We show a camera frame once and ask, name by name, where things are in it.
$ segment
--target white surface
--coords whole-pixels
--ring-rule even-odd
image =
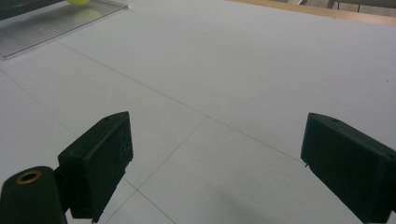
[[[394,36],[388,26],[174,0],[61,42],[299,158],[308,112],[396,148]]]
[[[222,0],[135,1],[0,61],[1,180],[55,167],[128,110],[134,160],[101,223],[359,223],[298,161],[305,120],[333,116],[396,148],[394,36]]]

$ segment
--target black plastic part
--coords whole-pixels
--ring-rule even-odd
[[[1,0],[0,21],[19,16],[42,7],[60,3],[63,0]]]
[[[396,152],[344,122],[310,113],[301,158],[363,223],[394,209]]]
[[[65,224],[55,176],[38,166],[9,178],[0,199],[1,224]]]
[[[75,194],[72,216],[97,222],[132,158],[128,112],[101,119],[65,149],[58,160]]]

